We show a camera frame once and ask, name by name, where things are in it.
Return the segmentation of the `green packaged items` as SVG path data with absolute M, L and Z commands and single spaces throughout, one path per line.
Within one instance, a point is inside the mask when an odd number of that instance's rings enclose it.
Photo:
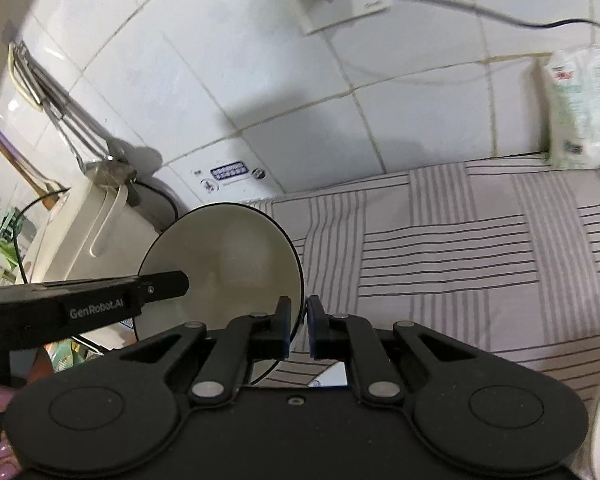
M 20 210 L 9 208 L 0 220 L 0 286 L 12 285 L 21 273 L 16 255 L 16 243 L 26 218 L 18 218 Z

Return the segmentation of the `cream rice cooker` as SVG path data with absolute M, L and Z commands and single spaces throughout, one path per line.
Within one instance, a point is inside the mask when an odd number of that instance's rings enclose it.
M 23 266 L 31 283 L 133 275 L 157 237 L 126 188 L 82 180 L 48 213 Z

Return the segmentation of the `hanging metal utensils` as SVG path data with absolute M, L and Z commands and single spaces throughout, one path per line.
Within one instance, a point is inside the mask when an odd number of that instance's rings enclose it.
M 20 96 L 50 120 L 85 177 L 111 186 L 135 179 L 122 145 L 32 58 L 23 41 L 8 45 L 7 70 Z

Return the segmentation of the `striped table cloth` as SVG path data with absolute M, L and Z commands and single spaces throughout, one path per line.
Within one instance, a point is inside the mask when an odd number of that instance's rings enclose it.
M 600 170 L 540 154 L 261 200 L 333 314 L 412 320 L 600 391 Z

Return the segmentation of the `white powder bag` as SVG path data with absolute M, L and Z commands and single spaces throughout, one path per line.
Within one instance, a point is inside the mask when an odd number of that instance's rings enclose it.
M 554 52 L 542 67 L 548 161 L 562 170 L 600 169 L 600 44 Z

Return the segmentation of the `wooden handled utensil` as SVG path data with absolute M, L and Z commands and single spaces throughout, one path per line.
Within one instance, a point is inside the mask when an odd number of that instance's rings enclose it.
M 7 140 L 0 131 L 0 153 L 9 162 L 9 165 L 16 170 L 16 173 L 23 178 L 23 181 L 29 185 L 29 188 L 42 198 L 42 204 L 46 210 L 51 211 L 58 197 L 54 191 L 58 190 L 58 184 L 48 180 Z

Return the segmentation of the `wall sticker label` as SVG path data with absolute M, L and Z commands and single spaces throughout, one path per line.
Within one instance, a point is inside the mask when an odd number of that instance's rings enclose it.
M 212 194 L 219 192 L 223 186 L 249 178 L 262 180 L 266 177 L 266 171 L 261 167 L 249 168 L 241 160 L 236 160 L 208 170 L 195 170 L 193 176 L 204 192 Z

